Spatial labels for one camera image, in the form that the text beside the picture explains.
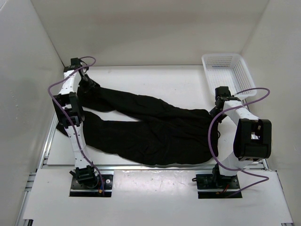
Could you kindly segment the black trousers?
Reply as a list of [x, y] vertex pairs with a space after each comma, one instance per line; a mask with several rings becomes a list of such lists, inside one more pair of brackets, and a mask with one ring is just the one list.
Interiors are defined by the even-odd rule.
[[145, 165], [201, 164], [218, 155], [218, 123], [204, 109], [80, 82], [88, 146]]

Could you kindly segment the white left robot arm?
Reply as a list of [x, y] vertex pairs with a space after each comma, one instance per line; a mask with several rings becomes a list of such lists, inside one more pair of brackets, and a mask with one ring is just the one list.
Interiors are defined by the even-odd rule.
[[77, 96], [79, 83], [87, 78], [83, 68], [81, 62], [65, 67], [64, 79], [50, 85], [48, 94], [52, 98], [59, 125], [71, 142], [75, 159], [75, 169], [71, 174], [80, 185], [94, 188], [100, 183], [99, 176], [87, 153], [83, 134], [85, 116]]

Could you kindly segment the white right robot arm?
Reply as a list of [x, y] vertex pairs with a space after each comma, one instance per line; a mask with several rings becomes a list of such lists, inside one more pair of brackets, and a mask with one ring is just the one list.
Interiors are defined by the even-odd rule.
[[237, 126], [232, 152], [215, 165], [211, 176], [213, 186], [222, 188], [233, 183], [237, 172], [248, 164], [271, 156], [272, 124], [250, 113], [236, 97], [216, 100], [210, 114], [213, 116], [210, 128], [227, 116]]

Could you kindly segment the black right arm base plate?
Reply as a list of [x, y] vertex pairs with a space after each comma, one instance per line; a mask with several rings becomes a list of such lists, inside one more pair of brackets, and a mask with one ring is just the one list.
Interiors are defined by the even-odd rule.
[[216, 177], [213, 174], [197, 174], [192, 182], [196, 182], [199, 199], [242, 198], [237, 176]]

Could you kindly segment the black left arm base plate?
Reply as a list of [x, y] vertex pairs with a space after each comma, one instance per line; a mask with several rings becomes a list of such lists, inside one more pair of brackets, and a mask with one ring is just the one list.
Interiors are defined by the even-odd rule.
[[102, 182], [100, 181], [100, 177], [96, 176], [94, 181], [84, 184], [73, 176], [69, 196], [109, 198], [112, 196], [113, 179], [113, 171], [105, 171], [102, 174]]

